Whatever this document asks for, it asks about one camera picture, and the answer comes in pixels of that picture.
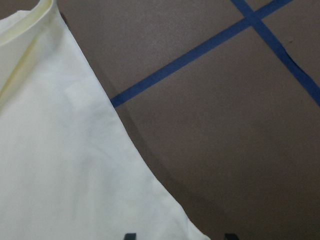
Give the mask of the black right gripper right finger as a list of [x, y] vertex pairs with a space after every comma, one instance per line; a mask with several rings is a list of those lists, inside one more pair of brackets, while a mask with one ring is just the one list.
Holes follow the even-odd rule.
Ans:
[[240, 240], [235, 233], [225, 233], [224, 240]]

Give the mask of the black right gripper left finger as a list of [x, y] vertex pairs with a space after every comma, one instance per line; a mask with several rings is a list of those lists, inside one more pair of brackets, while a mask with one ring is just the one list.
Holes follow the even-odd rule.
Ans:
[[126, 233], [123, 240], [136, 240], [136, 233]]

